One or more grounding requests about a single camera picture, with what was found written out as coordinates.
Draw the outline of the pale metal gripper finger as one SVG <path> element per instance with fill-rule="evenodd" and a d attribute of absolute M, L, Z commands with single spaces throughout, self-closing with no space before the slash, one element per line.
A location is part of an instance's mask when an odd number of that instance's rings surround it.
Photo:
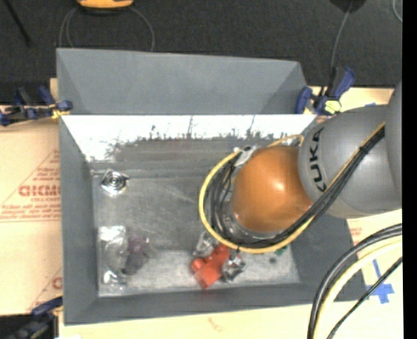
<path fill-rule="evenodd" d="M 241 255 L 235 257 L 229 257 L 221 266 L 221 276 L 226 282 L 232 282 L 234 279 L 241 274 L 247 264 Z"/>
<path fill-rule="evenodd" d="M 218 240 L 212 237 L 208 232 L 202 232 L 193 250 L 194 258 L 207 258 L 218 246 Z"/>

